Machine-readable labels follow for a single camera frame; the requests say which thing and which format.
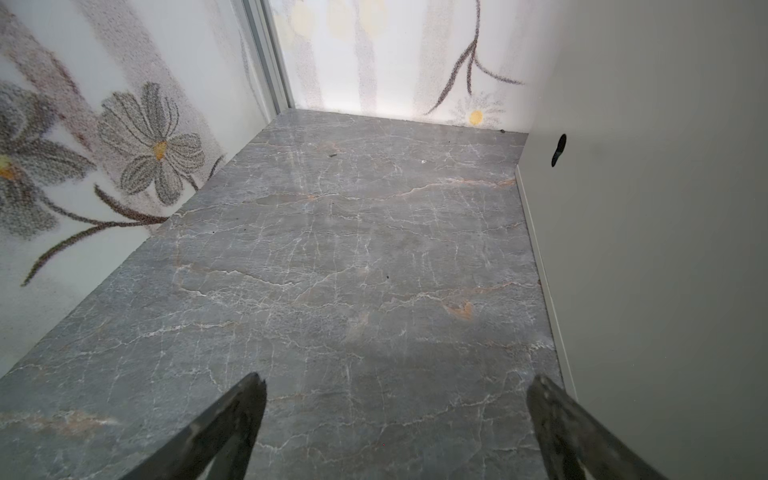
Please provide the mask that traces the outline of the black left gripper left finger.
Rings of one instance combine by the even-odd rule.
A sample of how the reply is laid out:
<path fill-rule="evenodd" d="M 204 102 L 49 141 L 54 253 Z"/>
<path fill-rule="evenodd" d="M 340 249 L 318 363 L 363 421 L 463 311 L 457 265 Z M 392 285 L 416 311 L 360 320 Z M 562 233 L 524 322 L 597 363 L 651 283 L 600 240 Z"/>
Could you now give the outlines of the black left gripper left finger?
<path fill-rule="evenodd" d="M 267 404 L 267 384 L 247 374 L 126 479 L 242 479 Z"/>

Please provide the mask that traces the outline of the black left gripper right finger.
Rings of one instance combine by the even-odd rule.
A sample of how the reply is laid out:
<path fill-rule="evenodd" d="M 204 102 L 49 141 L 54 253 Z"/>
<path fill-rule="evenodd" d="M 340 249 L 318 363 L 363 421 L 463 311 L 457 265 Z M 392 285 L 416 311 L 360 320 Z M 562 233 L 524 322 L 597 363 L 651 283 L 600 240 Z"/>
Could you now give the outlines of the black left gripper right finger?
<path fill-rule="evenodd" d="M 549 377 L 535 376 L 526 404 L 550 479 L 664 477 Z"/>

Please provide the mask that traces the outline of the aluminium corner post left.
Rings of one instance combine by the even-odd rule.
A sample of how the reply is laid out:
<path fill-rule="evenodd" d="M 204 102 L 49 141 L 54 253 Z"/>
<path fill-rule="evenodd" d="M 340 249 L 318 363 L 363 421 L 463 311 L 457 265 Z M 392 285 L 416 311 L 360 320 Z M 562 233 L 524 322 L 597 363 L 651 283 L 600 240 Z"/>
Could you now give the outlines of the aluminium corner post left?
<path fill-rule="evenodd" d="M 266 0 L 244 0 L 243 7 L 274 110 L 277 114 L 281 114 L 288 109 L 294 108 L 295 102 L 270 2 Z"/>

